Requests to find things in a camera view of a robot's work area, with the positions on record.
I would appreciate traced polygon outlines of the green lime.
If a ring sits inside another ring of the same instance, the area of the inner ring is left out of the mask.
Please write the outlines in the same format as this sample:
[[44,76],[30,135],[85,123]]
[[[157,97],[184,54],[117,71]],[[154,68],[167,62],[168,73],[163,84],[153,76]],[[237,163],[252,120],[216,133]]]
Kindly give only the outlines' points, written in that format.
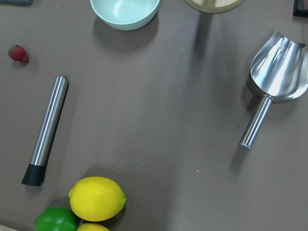
[[35,221],[35,231],[76,231],[78,220],[68,208],[52,207],[42,212]]

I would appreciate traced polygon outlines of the yellow lemon lower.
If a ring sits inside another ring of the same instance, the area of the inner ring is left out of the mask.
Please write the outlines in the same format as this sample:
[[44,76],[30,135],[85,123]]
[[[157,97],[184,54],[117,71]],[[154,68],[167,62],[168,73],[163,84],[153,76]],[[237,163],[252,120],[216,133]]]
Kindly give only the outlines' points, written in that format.
[[110,231],[110,230],[100,224],[84,223],[77,228],[77,231]]

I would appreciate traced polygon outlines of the wooden cup tree stand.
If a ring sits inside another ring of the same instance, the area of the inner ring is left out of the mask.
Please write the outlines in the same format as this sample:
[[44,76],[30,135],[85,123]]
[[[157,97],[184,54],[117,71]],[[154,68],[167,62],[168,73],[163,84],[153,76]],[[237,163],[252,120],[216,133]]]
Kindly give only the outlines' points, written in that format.
[[184,0],[192,8],[205,13],[224,13],[241,5],[244,0]]

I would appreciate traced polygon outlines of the dark tray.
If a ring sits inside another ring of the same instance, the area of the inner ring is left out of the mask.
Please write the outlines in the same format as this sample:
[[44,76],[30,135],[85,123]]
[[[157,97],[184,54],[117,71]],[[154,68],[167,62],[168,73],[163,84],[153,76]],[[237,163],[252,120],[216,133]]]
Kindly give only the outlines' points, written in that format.
[[293,16],[308,18],[308,0],[294,0]]

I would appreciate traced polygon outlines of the red strawberry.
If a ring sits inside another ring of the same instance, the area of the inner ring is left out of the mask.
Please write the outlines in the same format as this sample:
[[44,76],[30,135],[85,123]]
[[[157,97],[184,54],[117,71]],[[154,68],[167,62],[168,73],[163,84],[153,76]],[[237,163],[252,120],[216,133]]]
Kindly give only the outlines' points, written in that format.
[[19,45],[13,45],[8,49],[8,56],[17,62],[28,63],[29,59],[25,49]]

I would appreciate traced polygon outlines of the yellow lemon upper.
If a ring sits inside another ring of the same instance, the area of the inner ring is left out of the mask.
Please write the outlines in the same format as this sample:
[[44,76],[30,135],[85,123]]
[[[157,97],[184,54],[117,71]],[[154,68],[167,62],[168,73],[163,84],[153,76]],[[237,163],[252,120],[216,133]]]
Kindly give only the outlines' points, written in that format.
[[79,180],[68,196],[72,211],[87,221],[110,219],[126,203],[126,196],[115,181],[98,176]]

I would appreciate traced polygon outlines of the steel ice scoop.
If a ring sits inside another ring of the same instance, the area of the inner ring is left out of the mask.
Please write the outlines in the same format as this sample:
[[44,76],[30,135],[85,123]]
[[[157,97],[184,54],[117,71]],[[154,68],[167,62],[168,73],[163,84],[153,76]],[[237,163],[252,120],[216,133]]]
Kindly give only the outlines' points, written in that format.
[[276,31],[253,58],[249,85],[260,103],[239,146],[250,150],[273,103],[301,97],[308,89],[308,46]]

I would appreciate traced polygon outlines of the yellow lemon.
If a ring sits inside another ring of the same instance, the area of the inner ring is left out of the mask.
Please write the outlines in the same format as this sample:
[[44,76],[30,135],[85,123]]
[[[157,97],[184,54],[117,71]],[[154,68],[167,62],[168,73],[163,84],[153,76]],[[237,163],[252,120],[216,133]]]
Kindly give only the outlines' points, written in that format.
[[77,231],[110,231],[110,230],[100,224],[84,223],[77,228]]
[[115,181],[98,176],[79,180],[68,196],[72,211],[87,221],[110,219],[126,203],[126,196]]

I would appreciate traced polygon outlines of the grey folded cloth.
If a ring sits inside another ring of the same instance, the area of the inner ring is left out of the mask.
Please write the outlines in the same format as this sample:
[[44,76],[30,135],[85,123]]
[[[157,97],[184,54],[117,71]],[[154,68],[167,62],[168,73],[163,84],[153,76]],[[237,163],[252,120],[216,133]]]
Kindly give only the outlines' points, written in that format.
[[33,0],[0,0],[1,4],[9,4],[9,5],[25,5],[29,6],[33,4]]

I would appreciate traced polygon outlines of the green bowl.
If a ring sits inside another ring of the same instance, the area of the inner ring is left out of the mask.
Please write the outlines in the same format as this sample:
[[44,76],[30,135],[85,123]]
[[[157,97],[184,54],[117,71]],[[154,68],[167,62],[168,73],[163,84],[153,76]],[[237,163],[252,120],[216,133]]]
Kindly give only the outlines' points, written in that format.
[[157,13],[159,0],[92,0],[96,15],[112,28],[131,31],[149,23]]

